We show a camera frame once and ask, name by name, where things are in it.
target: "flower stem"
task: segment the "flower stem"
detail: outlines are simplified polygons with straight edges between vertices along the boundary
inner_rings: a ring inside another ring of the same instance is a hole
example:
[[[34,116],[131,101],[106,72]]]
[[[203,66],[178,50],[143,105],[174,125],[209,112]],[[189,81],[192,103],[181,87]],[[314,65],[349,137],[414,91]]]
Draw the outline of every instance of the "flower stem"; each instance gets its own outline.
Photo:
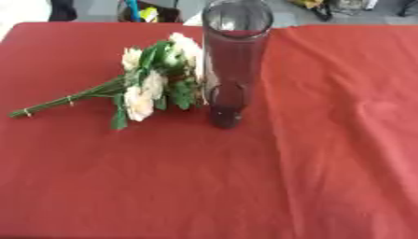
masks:
[[[51,108],[57,105],[72,104],[75,101],[87,99],[91,97],[112,97],[116,93],[123,92],[125,89],[125,81],[123,76],[116,77],[110,81],[103,83],[102,85],[90,88],[85,91],[81,91],[76,94],[68,95],[53,101],[46,102],[41,105],[34,105],[24,109],[13,111],[9,114],[11,118],[19,116],[31,116],[31,114]]]

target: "white rose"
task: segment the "white rose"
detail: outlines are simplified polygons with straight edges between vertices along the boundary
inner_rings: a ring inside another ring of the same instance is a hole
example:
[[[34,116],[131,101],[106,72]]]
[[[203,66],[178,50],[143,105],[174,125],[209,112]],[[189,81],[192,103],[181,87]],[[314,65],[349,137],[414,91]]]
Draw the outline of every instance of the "white rose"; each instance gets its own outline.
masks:
[[[125,49],[122,57],[122,65],[125,71],[132,71],[138,67],[142,51],[140,49]]]
[[[167,77],[151,70],[141,87],[132,86],[125,92],[125,106],[131,120],[142,121],[154,112],[154,100],[161,98]]]
[[[129,119],[142,121],[154,112],[154,101],[149,94],[142,94],[138,86],[128,88],[124,96]]]
[[[198,82],[201,82],[203,79],[203,51],[201,47],[193,39],[179,33],[170,35],[170,40],[174,42],[174,51],[183,52],[188,64],[194,67]]]
[[[148,77],[146,77],[142,83],[141,90],[143,93],[147,93],[153,100],[158,100],[162,96],[164,86],[167,84],[168,79],[160,75],[158,72],[151,70]]]

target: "red fabric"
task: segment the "red fabric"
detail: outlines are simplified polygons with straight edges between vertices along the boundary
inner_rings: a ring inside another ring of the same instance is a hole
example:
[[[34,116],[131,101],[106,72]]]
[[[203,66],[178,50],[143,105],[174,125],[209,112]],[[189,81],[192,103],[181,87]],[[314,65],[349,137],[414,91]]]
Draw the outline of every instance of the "red fabric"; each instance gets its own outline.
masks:
[[[273,30],[244,121],[113,132],[106,99],[9,119],[120,73],[176,24],[25,23],[0,45],[0,237],[418,238],[417,27]]]

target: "bag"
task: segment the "bag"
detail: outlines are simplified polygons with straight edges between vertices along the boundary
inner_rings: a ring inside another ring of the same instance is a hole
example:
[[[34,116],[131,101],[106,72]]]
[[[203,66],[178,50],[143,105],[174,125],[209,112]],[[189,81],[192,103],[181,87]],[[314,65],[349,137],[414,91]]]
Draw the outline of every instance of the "bag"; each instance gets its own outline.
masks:
[[[141,10],[146,10],[149,7],[154,7],[158,12],[158,17],[154,22],[182,22],[180,18],[180,10],[173,7],[161,7],[154,4],[149,4],[143,1],[137,1]],[[130,7],[127,7],[125,1],[119,0],[118,2],[118,21],[119,22],[132,22],[132,11]]]

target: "glass vase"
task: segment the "glass vase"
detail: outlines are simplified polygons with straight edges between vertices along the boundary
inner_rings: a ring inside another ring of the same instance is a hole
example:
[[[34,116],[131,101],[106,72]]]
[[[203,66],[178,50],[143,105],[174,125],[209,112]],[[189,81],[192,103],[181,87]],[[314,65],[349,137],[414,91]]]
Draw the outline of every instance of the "glass vase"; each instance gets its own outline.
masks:
[[[240,121],[261,74],[272,22],[261,0],[215,0],[203,10],[205,95],[215,126]]]

